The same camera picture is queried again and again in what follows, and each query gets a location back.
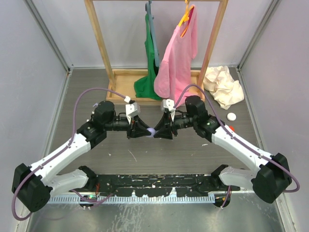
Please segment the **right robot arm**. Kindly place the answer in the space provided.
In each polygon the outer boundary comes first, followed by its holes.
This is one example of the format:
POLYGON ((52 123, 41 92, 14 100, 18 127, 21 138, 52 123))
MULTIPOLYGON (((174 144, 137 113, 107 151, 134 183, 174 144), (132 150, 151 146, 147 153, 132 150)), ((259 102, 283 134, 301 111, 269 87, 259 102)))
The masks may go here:
POLYGON ((178 130, 193 128, 198 136, 225 149, 247 166, 245 170, 220 165, 211 173, 211 183, 216 190, 227 186, 249 189, 264 202, 273 203, 291 184, 284 155, 271 155, 237 135, 224 122, 208 113, 199 96, 187 97, 185 107, 186 112, 176 115, 174 101, 162 100, 163 116, 155 127, 154 137, 172 139, 178 130))

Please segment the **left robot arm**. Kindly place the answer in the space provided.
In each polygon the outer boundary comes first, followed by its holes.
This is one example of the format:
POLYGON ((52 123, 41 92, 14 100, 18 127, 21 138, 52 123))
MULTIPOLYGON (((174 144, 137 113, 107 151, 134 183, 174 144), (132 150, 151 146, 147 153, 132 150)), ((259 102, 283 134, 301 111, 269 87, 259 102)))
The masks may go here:
POLYGON ((139 118, 140 106, 130 101, 125 110, 125 116, 117 116, 111 101, 100 102, 90 120, 74 130, 62 146, 29 166, 18 165, 12 184, 13 202, 19 200, 34 213, 58 194, 72 189, 94 190, 97 176, 88 167, 81 166, 63 175, 59 172, 106 139, 108 131, 125 131, 128 138, 149 136, 148 126, 139 118))

